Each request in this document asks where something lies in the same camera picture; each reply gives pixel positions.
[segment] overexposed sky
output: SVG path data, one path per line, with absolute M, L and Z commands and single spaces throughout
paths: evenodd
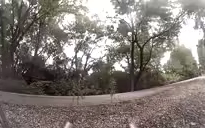
M 90 15 L 97 14 L 101 19 L 105 19 L 106 15 L 113 15 L 114 9 L 110 0 L 88 0 L 87 7 L 89 8 Z M 198 61 L 197 47 L 198 40 L 202 38 L 203 34 L 199 30 L 195 30 L 193 20 L 188 20 L 183 25 L 179 34 L 179 43 L 184 44 L 187 48 L 191 49 L 193 56 Z M 170 52 L 165 53 L 165 57 L 161 60 L 164 64 L 169 59 Z

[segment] gravel ground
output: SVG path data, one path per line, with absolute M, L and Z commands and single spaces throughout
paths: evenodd
M 205 79 L 142 99 L 90 107 L 2 104 L 11 128 L 205 128 Z

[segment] vegetation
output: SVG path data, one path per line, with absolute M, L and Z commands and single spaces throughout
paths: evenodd
M 111 0 L 116 14 L 105 21 L 89 16 L 81 0 L 1 2 L 0 77 L 24 80 L 22 87 L 11 88 L 27 91 L 0 90 L 113 95 L 196 77 L 205 69 L 205 8 L 193 3 Z M 204 32 L 198 45 L 199 69 L 191 51 L 176 43 L 188 18 Z M 171 57 L 163 66 L 167 51 Z
M 190 49 L 176 47 L 170 54 L 170 60 L 164 65 L 166 74 L 174 74 L 178 80 L 193 78 L 199 75 L 197 63 Z

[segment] ground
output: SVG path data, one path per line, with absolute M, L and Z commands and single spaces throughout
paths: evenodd
M 138 100 L 87 107 L 2 103 L 11 128 L 205 128 L 205 79 L 175 85 Z

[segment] tree trunk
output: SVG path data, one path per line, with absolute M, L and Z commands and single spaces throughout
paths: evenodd
M 134 46 L 135 43 L 134 41 L 131 42 L 131 54 L 130 54 L 130 59 L 131 59 L 131 66 L 130 66 L 130 82 L 131 82 L 131 91 L 135 90 L 135 84 L 134 84 Z

